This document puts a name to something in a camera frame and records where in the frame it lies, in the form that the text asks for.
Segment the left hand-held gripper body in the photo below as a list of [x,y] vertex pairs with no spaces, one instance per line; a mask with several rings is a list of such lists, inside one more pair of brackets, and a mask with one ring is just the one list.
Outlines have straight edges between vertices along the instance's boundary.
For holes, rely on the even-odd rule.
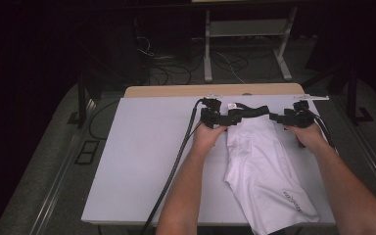
[[221,125],[221,102],[217,99],[203,98],[201,103],[204,107],[201,109],[200,121],[208,128],[213,128],[215,125]]

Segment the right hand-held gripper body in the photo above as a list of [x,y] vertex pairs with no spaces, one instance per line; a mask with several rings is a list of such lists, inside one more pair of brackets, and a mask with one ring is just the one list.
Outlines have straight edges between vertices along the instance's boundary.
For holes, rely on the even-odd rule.
[[293,104],[292,109],[285,109],[285,124],[306,128],[314,123],[314,113],[309,109],[308,101],[299,101]]

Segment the white pants with black waistband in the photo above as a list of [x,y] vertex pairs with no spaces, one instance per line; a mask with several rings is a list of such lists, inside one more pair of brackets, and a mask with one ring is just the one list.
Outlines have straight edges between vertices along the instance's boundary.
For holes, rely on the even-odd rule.
[[229,110],[242,110],[242,120],[228,128],[229,184],[255,235],[269,235],[319,215],[279,139],[266,106],[249,108],[232,103]]

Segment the person's right hand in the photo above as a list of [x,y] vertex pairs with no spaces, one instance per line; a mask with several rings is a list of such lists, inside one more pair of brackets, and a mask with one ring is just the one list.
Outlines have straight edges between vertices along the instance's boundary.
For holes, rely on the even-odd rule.
[[313,123],[306,128],[289,125],[285,125],[285,128],[294,133],[298,140],[308,147],[314,154],[317,154],[328,147],[328,143],[325,141],[321,129],[316,123]]

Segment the person's left hand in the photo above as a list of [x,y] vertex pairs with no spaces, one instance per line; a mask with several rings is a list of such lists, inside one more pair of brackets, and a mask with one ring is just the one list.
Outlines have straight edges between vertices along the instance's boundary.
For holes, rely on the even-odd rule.
[[217,138],[227,129],[226,126],[209,128],[199,123],[194,131],[191,151],[196,154],[206,155],[214,146]]

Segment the black metal stand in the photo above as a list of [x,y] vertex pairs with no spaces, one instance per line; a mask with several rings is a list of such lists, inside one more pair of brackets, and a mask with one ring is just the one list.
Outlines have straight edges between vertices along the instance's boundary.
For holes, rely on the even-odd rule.
[[81,128],[87,120],[88,105],[94,92],[94,83],[89,69],[82,70],[77,77],[76,91],[78,108],[70,115],[68,124],[76,124],[78,128]]
[[373,117],[365,108],[356,104],[358,75],[353,64],[349,65],[348,72],[347,115],[355,126],[359,126],[361,122],[373,121]]

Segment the white table mat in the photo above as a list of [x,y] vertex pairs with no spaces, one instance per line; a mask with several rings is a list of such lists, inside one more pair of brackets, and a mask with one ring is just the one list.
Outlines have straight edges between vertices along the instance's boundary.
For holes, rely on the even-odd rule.
[[[298,95],[219,96],[221,112],[238,102],[268,106],[282,114],[292,109]],[[174,165],[196,102],[202,97],[120,99],[113,124],[89,191],[81,220],[92,224],[143,225],[160,196]],[[314,156],[298,147],[295,136],[275,123],[320,219],[334,223]],[[217,140],[205,164],[201,225],[241,226],[248,222],[224,174],[228,166],[226,133]]]

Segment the grey metal stand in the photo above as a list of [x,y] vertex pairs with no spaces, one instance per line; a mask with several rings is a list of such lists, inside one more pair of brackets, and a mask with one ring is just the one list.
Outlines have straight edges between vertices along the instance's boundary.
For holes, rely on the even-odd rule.
[[287,19],[273,20],[237,20],[237,21],[213,21],[211,11],[206,11],[205,19],[205,55],[204,55],[204,81],[212,83],[211,39],[217,37],[240,36],[279,36],[279,47],[272,54],[286,81],[292,80],[284,52],[298,11],[292,7]]

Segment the white metal bracket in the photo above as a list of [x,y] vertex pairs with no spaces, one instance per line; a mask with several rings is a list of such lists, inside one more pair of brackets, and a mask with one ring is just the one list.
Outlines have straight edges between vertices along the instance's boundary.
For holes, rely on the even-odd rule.
[[299,101],[328,101],[330,100],[329,96],[312,96],[309,94],[303,94],[301,96],[294,96],[294,100]]

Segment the black floor socket frame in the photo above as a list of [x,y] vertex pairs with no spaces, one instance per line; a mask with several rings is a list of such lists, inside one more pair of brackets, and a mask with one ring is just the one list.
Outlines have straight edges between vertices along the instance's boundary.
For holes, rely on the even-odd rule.
[[99,140],[86,140],[75,158],[74,163],[76,165],[91,165],[97,154],[99,144]]

